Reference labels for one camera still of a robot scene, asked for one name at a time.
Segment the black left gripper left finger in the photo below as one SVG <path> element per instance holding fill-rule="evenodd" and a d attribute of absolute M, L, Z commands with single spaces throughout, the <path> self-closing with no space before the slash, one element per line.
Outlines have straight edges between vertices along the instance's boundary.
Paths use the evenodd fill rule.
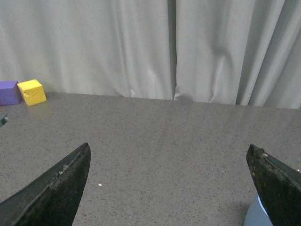
<path fill-rule="evenodd" d="M 83 143 L 0 204 L 2 226 L 71 226 L 87 182 L 91 150 Z"/>

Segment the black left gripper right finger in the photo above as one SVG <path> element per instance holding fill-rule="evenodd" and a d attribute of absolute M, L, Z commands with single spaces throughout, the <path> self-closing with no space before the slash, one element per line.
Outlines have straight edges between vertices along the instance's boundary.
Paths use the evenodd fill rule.
<path fill-rule="evenodd" d="M 253 144 L 246 161 L 267 217 L 274 226 L 301 224 L 301 174 Z"/>

